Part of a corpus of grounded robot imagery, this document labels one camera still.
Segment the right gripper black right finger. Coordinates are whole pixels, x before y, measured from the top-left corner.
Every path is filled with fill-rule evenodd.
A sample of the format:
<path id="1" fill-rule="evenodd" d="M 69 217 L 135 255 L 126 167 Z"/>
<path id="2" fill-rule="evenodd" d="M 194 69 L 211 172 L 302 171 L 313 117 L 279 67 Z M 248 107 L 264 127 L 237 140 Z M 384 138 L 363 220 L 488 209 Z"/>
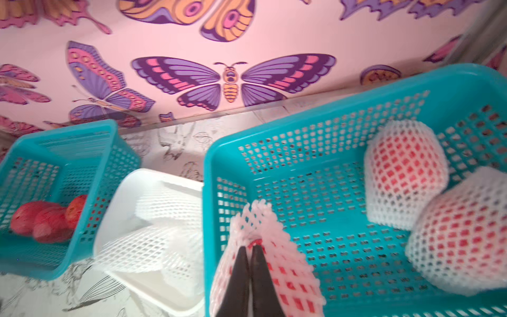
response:
<path id="1" fill-rule="evenodd" d="M 255 245 L 251 258 L 252 308 L 255 317 L 285 317 L 262 246 Z"/>

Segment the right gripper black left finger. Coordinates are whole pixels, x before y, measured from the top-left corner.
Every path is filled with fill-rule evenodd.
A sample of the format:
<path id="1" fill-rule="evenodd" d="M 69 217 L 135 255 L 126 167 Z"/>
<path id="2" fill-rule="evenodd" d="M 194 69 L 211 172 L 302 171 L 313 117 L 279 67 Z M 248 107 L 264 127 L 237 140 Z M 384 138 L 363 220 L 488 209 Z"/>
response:
<path id="1" fill-rule="evenodd" d="M 250 298 L 250 269 L 246 247 L 239 248 L 217 317 L 247 317 Z"/>

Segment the red apple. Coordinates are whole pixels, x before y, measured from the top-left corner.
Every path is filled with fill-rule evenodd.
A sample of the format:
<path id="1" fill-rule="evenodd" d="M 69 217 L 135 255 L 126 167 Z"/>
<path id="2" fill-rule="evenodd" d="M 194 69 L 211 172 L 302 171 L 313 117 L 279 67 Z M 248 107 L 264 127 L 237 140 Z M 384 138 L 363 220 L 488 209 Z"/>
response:
<path id="1" fill-rule="evenodd" d="M 68 205 L 65 211 L 65 220 L 67 226 L 75 230 L 79 219 L 81 218 L 81 213 L 85 207 L 87 201 L 87 195 L 80 195 L 72 200 L 72 202 Z"/>
<path id="2" fill-rule="evenodd" d="M 65 213 L 64 207 L 49 207 L 39 212 L 32 230 L 35 241 L 44 244 L 68 241 L 73 236 L 74 230 L 68 226 Z"/>

